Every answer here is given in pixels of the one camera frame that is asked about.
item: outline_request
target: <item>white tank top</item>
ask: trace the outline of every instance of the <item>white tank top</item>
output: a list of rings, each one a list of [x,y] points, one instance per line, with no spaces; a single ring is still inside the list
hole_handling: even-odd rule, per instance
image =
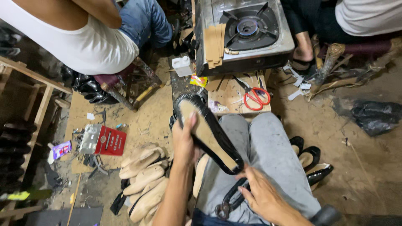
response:
[[[336,21],[353,36],[373,36],[402,30],[402,0],[338,0]]]
[[[139,53],[127,35],[91,15],[83,28],[65,31],[39,20],[11,0],[0,0],[0,18],[82,74],[117,73]]]

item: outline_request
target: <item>stick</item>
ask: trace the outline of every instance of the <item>stick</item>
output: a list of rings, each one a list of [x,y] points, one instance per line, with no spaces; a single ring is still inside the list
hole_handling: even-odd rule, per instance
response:
[[[76,192],[75,192],[75,194],[74,194],[74,200],[73,200],[73,204],[72,204],[72,206],[71,206],[71,208],[70,208],[70,214],[68,215],[67,226],[69,226],[69,225],[70,225],[71,214],[72,214],[72,212],[73,212],[73,208],[74,208],[75,200],[77,199],[78,187],[80,186],[81,174],[82,174],[82,173],[80,173],[80,176],[78,177],[78,184],[77,184]]]

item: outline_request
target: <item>yellow packet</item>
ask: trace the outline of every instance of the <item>yellow packet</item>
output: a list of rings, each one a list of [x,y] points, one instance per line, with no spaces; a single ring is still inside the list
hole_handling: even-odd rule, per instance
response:
[[[207,85],[208,77],[197,77],[196,73],[191,75],[190,84],[205,87]]]

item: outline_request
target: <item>blue jeans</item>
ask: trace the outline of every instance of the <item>blue jeans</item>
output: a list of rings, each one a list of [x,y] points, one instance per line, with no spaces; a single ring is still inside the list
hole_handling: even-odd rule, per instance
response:
[[[164,47],[172,38],[172,25],[156,0],[129,0],[120,9],[119,30],[141,48],[149,39],[153,47]]]

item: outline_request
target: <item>glue container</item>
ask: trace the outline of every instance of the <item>glue container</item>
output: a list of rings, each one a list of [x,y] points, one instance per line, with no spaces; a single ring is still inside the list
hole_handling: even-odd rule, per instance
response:
[[[192,75],[194,73],[193,64],[188,56],[172,59],[172,66],[179,77]]]

